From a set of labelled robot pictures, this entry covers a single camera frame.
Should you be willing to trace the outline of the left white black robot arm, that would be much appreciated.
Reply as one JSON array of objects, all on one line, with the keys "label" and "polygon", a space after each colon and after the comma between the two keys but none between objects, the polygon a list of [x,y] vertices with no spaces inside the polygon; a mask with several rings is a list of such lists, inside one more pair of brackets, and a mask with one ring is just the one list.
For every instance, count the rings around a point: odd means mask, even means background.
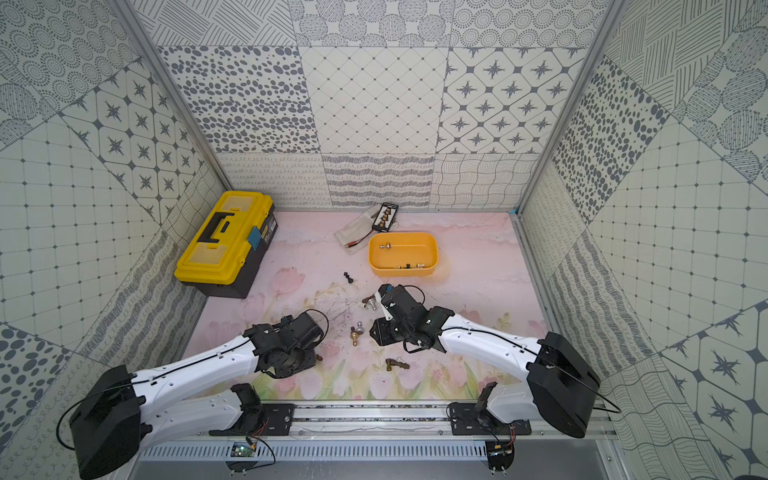
[{"label": "left white black robot arm", "polygon": [[249,374],[290,378],[316,364],[327,327],[310,311],[258,324],[223,344],[171,364],[131,372],[124,365],[101,375],[60,417],[68,424],[79,475],[100,479],[157,444],[206,433],[248,442],[281,428]]}]

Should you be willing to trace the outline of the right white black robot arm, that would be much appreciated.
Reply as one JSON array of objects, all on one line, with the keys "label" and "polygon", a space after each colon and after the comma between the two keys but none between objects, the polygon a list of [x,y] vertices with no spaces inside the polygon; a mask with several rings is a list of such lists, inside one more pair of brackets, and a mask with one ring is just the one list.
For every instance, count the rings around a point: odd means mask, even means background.
[{"label": "right white black robot arm", "polygon": [[383,312],[370,329],[378,345],[469,357],[526,384],[492,387],[479,398],[482,414],[509,424],[528,413],[567,436],[586,435],[601,380],[564,336],[549,331],[539,339],[494,330],[444,307],[427,308],[404,285],[383,284],[370,301]]}]

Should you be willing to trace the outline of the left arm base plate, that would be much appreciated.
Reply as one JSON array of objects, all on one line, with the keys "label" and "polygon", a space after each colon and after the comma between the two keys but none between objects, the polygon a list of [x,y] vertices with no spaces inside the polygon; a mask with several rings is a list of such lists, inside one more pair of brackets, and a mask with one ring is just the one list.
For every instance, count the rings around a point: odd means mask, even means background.
[{"label": "left arm base plate", "polygon": [[291,403],[267,403],[236,411],[235,419],[226,429],[209,430],[214,437],[225,436],[288,436],[296,405]]}]

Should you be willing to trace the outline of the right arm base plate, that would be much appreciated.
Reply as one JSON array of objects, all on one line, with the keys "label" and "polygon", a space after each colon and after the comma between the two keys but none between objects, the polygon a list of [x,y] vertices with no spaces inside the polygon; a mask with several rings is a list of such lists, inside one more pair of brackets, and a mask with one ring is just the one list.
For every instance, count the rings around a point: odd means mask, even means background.
[{"label": "right arm base plate", "polygon": [[490,413],[478,413],[473,403],[451,402],[446,407],[446,416],[453,436],[495,435],[498,437],[512,434],[527,436],[532,434],[529,420],[514,420],[509,424],[496,420]]}]

